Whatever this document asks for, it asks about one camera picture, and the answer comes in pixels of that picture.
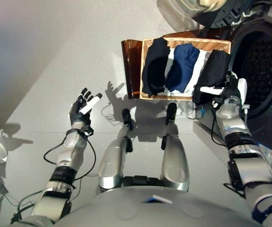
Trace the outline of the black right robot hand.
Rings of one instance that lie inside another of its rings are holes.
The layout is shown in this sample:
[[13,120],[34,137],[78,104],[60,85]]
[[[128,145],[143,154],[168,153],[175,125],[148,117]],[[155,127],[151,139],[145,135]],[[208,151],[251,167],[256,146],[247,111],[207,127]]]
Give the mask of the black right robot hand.
[[238,102],[243,105],[247,95],[247,81],[245,78],[239,78],[236,73],[229,71],[222,87],[203,86],[199,91],[203,94],[210,95],[212,100],[222,103],[225,99],[236,97]]

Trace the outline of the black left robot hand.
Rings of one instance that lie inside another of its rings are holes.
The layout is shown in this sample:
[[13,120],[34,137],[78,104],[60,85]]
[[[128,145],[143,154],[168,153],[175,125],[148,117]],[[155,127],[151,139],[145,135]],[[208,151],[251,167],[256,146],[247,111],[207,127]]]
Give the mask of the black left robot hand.
[[95,96],[92,95],[91,91],[86,87],[82,89],[78,94],[76,101],[71,105],[69,111],[71,126],[78,122],[81,122],[84,125],[90,125],[90,113],[102,96],[101,93],[97,93]]

